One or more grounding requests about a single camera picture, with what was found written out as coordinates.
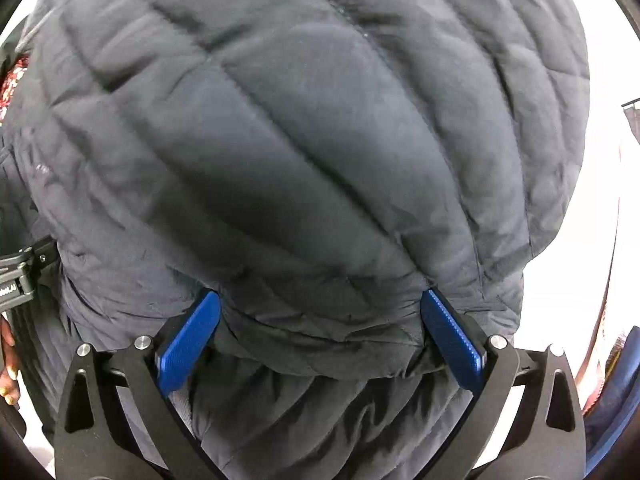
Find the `person's left hand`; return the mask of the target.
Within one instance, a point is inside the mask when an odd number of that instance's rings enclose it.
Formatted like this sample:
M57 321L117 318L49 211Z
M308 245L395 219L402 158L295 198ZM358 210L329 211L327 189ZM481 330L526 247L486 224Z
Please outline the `person's left hand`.
M21 397L18 384L20 358L15 350L15 339L11 326L5 318L1 318L1 352L4 364L1 367L0 394L7 404L17 406Z

